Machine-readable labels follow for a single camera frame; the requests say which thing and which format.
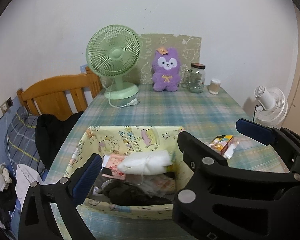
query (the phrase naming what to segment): stuffed animal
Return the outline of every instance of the stuffed animal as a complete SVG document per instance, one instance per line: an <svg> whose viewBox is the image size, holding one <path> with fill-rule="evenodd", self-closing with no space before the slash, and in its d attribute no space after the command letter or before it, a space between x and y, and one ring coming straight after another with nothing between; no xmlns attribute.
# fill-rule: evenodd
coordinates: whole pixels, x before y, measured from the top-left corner
<svg viewBox="0 0 300 240"><path fill-rule="evenodd" d="M167 90L174 92L178 90L178 84L181 80L178 52L175 48L168 48L167 51L168 53L164 55L156 51L154 55L152 62L154 91Z"/></svg>

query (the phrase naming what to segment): wall socket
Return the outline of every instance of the wall socket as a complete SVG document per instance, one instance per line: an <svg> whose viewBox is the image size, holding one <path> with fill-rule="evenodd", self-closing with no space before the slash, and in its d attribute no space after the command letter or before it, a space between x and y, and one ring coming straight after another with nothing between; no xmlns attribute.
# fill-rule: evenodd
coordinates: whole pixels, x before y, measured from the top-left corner
<svg viewBox="0 0 300 240"><path fill-rule="evenodd" d="M2 113L5 114L10 109L11 106L13 106L13 102L12 102L11 98L9 98L7 101L5 101L0 106L0 109L1 109Z"/></svg>

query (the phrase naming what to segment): fan grille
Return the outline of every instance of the fan grille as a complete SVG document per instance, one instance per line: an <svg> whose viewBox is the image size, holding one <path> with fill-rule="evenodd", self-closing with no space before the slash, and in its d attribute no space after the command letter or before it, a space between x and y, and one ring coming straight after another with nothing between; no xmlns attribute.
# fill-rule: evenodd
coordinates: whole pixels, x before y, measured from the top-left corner
<svg viewBox="0 0 300 240"><path fill-rule="evenodd" d="M140 47L139 36L129 27L107 26L93 35L88 43L88 66L99 76L122 76L136 65Z"/></svg>
<svg viewBox="0 0 300 240"><path fill-rule="evenodd" d="M270 110L261 111L257 118L262 125L275 126L285 117L288 109L288 103L280 89L269 88L268 91L274 97L275 105Z"/></svg>

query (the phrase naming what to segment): plush toy foot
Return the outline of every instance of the plush toy foot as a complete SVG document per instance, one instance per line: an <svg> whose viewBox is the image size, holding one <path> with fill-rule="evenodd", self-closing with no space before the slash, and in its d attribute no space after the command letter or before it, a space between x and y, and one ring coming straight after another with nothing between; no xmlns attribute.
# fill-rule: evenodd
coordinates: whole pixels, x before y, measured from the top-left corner
<svg viewBox="0 0 300 240"><path fill-rule="evenodd" d="M178 90L178 84L171 84L171 85L168 85L167 88L166 88L167 91L170 91L170 92L175 92Z"/></svg>
<svg viewBox="0 0 300 240"><path fill-rule="evenodd" d="M165 86L162 84L154 83L153 90L154 91L163 91L165 89Z"/></svg>

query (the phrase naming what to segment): orange tag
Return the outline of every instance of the orange tag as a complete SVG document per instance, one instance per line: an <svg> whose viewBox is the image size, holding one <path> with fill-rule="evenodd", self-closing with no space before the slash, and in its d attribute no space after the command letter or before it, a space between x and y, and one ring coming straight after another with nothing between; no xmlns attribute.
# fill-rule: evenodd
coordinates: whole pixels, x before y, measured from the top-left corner
<svg viewBox="0 0 300 240"><path fill-rule="evenodd" d="M157 49L157 51L161 54L161 55L164 55L164 54L167 54L168 51L166 50L165 47L160 47Z"/></svg>

